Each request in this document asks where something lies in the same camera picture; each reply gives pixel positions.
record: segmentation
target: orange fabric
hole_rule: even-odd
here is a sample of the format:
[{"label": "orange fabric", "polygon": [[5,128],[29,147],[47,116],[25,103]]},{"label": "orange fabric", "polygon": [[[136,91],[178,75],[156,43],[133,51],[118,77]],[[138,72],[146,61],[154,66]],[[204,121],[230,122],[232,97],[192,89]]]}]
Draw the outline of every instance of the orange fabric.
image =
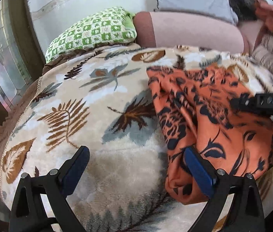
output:
[{"label": "orange fabric", "polygon": [[197,71],[152,66],[147,74],[168,148],[165,188],[173,198],[206,200],[183,160],[188,146],[231,175],[251,172],[257,179],[273,166],[273,122],[231,110],[231,98],[252,96],[231,72],[217,65]]},{"label": "orange fabric", "polygon": [[273,32],[273,5],[269,5],[264,0],[255,0],[256,16],[261,19],[265,26]]}]

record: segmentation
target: leaf-patterned blanket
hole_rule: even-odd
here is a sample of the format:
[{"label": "leaf-patterned blanket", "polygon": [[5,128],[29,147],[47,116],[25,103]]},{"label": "leaf-patterned blanket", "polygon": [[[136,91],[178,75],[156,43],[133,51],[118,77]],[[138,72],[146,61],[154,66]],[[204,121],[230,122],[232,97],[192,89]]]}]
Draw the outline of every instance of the leaf-patterned blanket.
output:
[{"label": "leaf-patterned blanket", "polygon": [[[196,47],[96,49],[48,71],[1,158],[0,191],[6,205],[11,208],[23,172],[45,175],[86,145],[90,162],[67,201],[87,231],[187,231],[205,204],[184,206],[165,191],[167,145],[146,68],[202,69],[213,62],[229,62],[252,94],[267,85],[273,92],[273,76],[248,57]],[[258,184],[268,214],[273,209],[273,168]],[[46,196],[43,202],[51,216]]]}]

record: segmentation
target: bolt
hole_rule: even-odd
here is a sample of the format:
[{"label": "bolt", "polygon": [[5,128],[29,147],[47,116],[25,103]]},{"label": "bolt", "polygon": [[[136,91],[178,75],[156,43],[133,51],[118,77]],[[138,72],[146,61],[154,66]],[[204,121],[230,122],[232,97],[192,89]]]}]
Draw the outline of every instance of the bolt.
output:
[{"label": "bolt", "polygon": [[246,176],[248,179],[253,179],[253,175],[251,173],[247,173]]},{"label": "bolt", "polygon": [[50,171],[50,175],[56,175],[58,173],[58,170],[57,169],[52,169]]},{"label": "bolt", "polygon": [[27,176],[28,176],[28,173],[22,173],[22,174],[21,174],[21,178],[22,178],[22,179],[25,179]]},{"label": "bolt", "polygon": [[223,170],[223,169],[221,169],[221,168],[219,168],[219,169],[217,170],[217,173],[218,173],[219,175],[225,175],[225,174],[226,174],[225,170]]}]

